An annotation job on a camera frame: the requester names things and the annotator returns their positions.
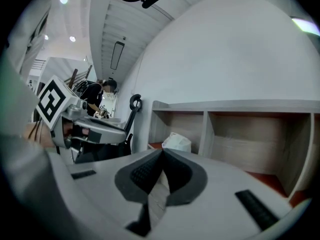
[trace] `person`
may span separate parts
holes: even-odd
[[[103,98],[104,92],[113,93],[117,88],[115,80],[101,81],[90,84],[83,92],[80,99],[87,102],[87,113],[89,116],[94,116],[96,112],[100,113],[100,103]]]

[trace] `white wall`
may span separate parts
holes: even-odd
[[[89,61],[92,61],[89,37],[77,36],[76,42],[71,42],[67,36],[46,40],[44,49],[39,52],[36,59],[46,61],[50,57],[76,61],[83,61],[84,58],[88,57]]]
[[[64,81],[72,77],[75,69],[78,69],[78,74],[80,74],[87,72],[89,67],[90,65],[83,60],[50,57],[40,76],[40,82],[46,84],[53,75]]]
[[[31,81],[32,90],[35,92],[35,90],[37,89],[37,86],[38,86],[38,80],[39,80],[38,76],[29,75],[26,80],[26,84],[31,88],[31,86],[30,86],[30,81]]]
[[[109,115],[112,114],[112,117],[114,118],[115,115],[112,110],[115,107],[116,100],[110,101],[110,99],[107,97],[107,95],[104,95],[104,97],[105,97],[105,99],[102,99],[100,106],[105,105],[106,110],[110,113]]]
[[[320,100],[320,57],[289,16],[264,0],[203,0],[165,28],[119,93],[126,119],[132,93],[143,99],[134,151],[146,149],[154,100]]]
[[[95,70],[94,66],[92,66],[87,80],[91,81],[91,82],[96,82],[97,81],[97,74],[96,74],[96,70]]]

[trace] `black strip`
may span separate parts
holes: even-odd
[[[112,65],[112,61],[113,61],[113,59],[114,59],[114,54],[115,54],[116,45],[122,46],[122,50],[121,50],[121,53],[120,53],[118,62],[117,62],[117,64],[116,64],[116,67],[115,67],[115,68],[112,68],[111,65]],[[111,68],[112,70],[117,70],[118,64],[119,64],[119,61],[120,61],[120,58],[121,58],[121,55],[122,55],[122,52],[124,51],[124,48],[125,48],[125,44],[124,44],[123,42],[119,42],[119,41],[115,42],[114,48],[113,48],[113,52],[112,52],[112,59],[111,59],[111,63],[110,63],[110,68]]]
[[[71,177],[74,180],[78,180],[78,179],[85,178],[85,177],[88,177],[88,176],[91,176],[91,175],[95,175],[95,174],[96,174],[96,172],[91,169],[91,170],[86,170],[86,171],[82,171],[82,172],[72,173]]]
[[[261,230],[266,230],[278,221],[277,217],[250,190],[237,192],[235,196],[250,213]]]

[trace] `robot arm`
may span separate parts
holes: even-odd
[[[36,110],[48,126],[53,143],[69,149],[72,139],[91,144],[118,144],[126,140],[126,132],[105,121],[87,115],[87,102],[80,99],[62,80],[53,76],[39,94]],[[74,130],[64,136],[63,125],[72,122]],[[83,129],[89,129],[84,135]]]

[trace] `ceiling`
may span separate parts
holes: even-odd
[[[62,4],[60,0],[52,0],[47,20],[45,40],[38,60],[48,57],[60,57],[83,61],[88,57],[91,61],[89,13],[91,0],[68,0]],[[69,37],[76,38],[71,42]]]
[[[160,0],[143,9],[141,2],[91,0],[90,46],[99,79],[124,81],[147,45],[170,22],[201,0]],[[308,17],[294,0],[267,0],[290,16]],[[115,43],[125,44],[116,70],[110,68]]]

